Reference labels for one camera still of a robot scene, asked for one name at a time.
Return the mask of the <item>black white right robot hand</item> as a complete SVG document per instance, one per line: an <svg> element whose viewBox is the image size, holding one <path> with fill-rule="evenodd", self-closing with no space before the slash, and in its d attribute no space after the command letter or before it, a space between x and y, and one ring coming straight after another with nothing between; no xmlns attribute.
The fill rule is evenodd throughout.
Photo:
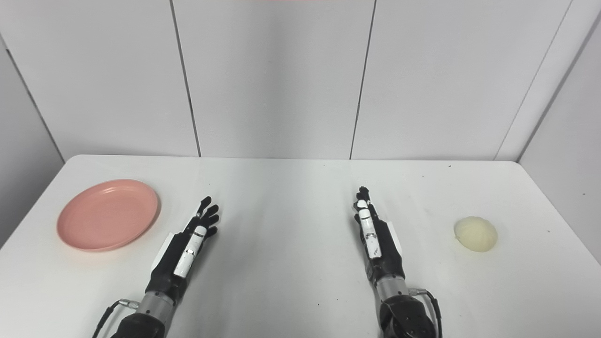
<svg viewBox="0 0 601 338"><path fill-rule="evenodd" d="M378 216L367 187L359 187L353 208L367 257L366 274L370 283L376 285L385 277L405 278L399 240L393 227Z"/></svg>

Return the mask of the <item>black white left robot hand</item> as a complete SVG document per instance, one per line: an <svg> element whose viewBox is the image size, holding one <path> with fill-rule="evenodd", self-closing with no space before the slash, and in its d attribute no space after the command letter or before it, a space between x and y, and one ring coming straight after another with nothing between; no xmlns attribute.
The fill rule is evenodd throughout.
<svg viewBox="0 0 601 338"><path fill-rule="evenodd" d="M217 233L218 211L219 206L207 196L183 231L168 235L153 266L146 293L166 296L174 305L182 301L195 259L206 239Z"/></svg>

